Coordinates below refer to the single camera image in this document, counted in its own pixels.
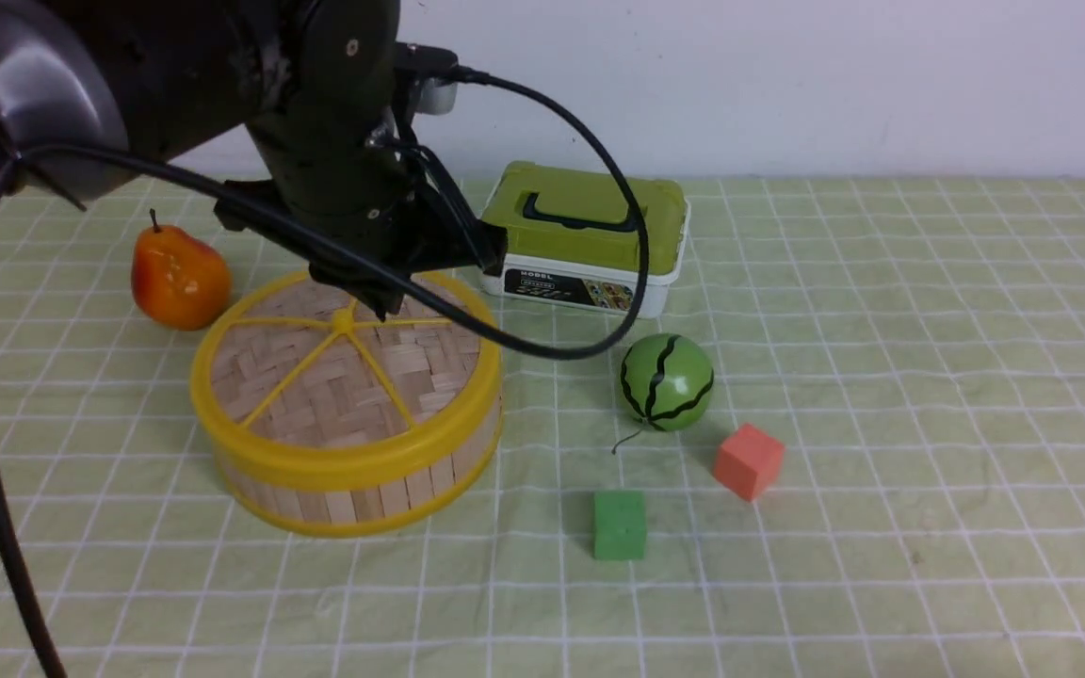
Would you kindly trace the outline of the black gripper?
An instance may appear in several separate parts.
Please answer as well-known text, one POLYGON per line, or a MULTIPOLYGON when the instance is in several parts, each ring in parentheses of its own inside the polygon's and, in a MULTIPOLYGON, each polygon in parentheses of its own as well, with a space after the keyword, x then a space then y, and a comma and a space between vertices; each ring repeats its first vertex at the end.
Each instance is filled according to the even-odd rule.
POLYGON ((417 113, 454 108, 456 53, 400 41, 397 1, 277 8, 288 80, 279 103, 246 125, 270 177, 238 189, 328 241, 299 250, 314 282, 385 317, 404 295, 373 265, 401 280, 444 267, 499 271, 507 232, 475 216, 411 127, 417 113))

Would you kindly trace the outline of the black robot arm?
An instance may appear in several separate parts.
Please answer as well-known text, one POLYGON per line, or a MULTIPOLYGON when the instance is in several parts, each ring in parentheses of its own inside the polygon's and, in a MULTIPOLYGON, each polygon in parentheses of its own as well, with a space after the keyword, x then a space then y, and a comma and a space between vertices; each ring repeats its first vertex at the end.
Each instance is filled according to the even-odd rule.
POLYGON ((417 112, 445 113, 457 64, 397 38, 397 1, 0 1, 0 132, 165 163, 244 127, 268 171, 230 190, 315 239, 237 209, 225 229, 309 263, 315 282, 399 314, 403 293, 322 253, 353 250, 403 279, 496 273, 505 229, 475 218, 431 152, 404 157, 417 112))

